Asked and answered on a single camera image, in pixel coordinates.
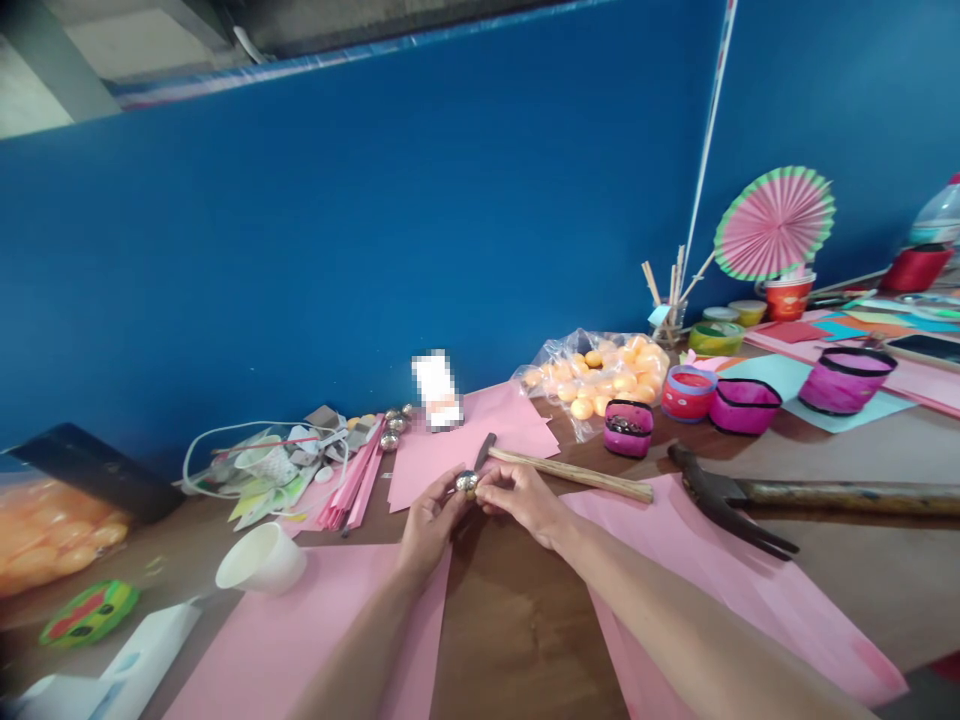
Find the person's right hand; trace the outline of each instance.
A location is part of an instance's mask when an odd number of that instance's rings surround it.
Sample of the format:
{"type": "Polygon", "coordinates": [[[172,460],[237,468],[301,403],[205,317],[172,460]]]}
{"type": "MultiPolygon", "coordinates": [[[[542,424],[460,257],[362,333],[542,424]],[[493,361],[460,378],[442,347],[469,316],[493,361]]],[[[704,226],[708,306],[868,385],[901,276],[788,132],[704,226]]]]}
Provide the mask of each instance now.
{"type": "Polygon", "coordinates": [[[477,502],[488,515],[513,515],[547,550],[557,549],[558,535],[577,517],[529,465],[495,467],[477,484],[477,502]]]}

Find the person's left hand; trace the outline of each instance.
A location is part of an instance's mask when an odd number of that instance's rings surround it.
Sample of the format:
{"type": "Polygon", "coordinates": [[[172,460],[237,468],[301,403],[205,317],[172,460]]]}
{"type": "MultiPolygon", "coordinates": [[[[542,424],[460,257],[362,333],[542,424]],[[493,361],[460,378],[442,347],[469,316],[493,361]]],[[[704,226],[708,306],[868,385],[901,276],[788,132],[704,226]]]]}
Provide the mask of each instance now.
{"type": "Polygon", "coordinates": [[[430,577],[443,557],[451,531],[472,505],[464,492],[447,495],[463,468],[461,463],[447,470],[410,506],[397,569],[409,573],[417,582],[426,582],[430,577]]]}

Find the hand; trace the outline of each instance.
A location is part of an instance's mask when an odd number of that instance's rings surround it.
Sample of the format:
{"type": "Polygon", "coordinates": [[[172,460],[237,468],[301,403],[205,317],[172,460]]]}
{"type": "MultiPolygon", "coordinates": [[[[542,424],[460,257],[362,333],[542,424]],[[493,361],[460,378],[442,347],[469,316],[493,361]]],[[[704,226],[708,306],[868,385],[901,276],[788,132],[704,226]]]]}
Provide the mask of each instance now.
{"type": "Polygon", "coordinates": [[[456,482],[463,464],[447,470],[430,484],[423,495],[413,501],[407,526],[400,541],[400,558],[397,569],[409,574],[419,583],[424,583],[443,557],[450,541],[450,533],[460,522],[471,503],[466,493],[447,495],[456,482]]]}
{"type": "Polygon", "coordinates": [[[480,478],[477,502],[488,515],[513,515],[547,550],[557,549],[557,536],[577,517],[529,465],[495,467],[480,478]]]}

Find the wooden table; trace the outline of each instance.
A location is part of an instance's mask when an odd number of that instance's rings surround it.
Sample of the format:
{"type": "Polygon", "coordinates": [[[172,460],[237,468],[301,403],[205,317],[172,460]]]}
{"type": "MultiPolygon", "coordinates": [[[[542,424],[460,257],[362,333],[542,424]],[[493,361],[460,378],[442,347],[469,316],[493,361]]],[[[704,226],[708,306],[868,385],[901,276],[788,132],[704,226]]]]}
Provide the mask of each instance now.
{"type": "MultiPolygon", "coordinates": [[[[960,422],[920,407],[839,435],[782,412],[758,440],[721,435],[705,423],[681,425],[658,414],[653,449],[642,462],[606,452],[600,438],[577,445],[562,413],[538,407],[555,415],[551,427],[561,441],[559,459],[627,478],[674,471],[666,448],[681,439],[707,468],[734,476],[957,482],[960,422]]],[[[388,457],[382,471],[392,462],[388,457]]],[[[558,493],[580,489],[560,480],[550,484],[558,493]]],[[[386,479],[378,480],[366,521],[349,540],[307,532],[298,542],[397,542],[406,513],[388,514],[387,487],[386,479]]],[[[213,584],[220,559],[237,538],[225,523],[229,511],[223,501],[191,499],[80,575],[0,605],[12,689],[22,690],[52,672],[96,676],[147,613],[200,595],[204,614],[143,715],[161,718],[240,597],[213,584]],[[56,609],[109,578],[143,590],[130,621],[95,647],[61,652],[36,645],[56,609]]],[[[901,670],[960,648],[960,533],[827,520],[762,524],[800,545],[797,562],[901,670]]],[[[433,717],[627,717],[586,587],[509,519],[473,512],[459,528],[433,717]]]]}

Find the yellow paper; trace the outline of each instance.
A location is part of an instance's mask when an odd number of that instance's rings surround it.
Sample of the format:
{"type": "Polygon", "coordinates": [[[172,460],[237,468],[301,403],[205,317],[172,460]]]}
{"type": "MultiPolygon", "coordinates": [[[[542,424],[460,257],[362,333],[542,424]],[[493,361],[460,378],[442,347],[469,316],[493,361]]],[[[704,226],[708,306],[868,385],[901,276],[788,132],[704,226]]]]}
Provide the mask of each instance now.
{"type": "Polygon", "coordinates": [[[847,310],[847,315],[856,318],[860,322],[874,323],[876,325],[899,325],[900,327],[910,327],[910,323],[899,315],[891,313],[868,313],[857,310],[847,310]]]}
{"type": "Polygon", "coordinates": [[[267,493],[260,493],[259,495],[251,495],[250,497],[240,498],[237,506],[233,509],[233,512],[230,513],[230,517],[227,519],[227,522],[233,522],[238,517],[246,515],[248,512],[262,503],[266,497],[267,493]]]}

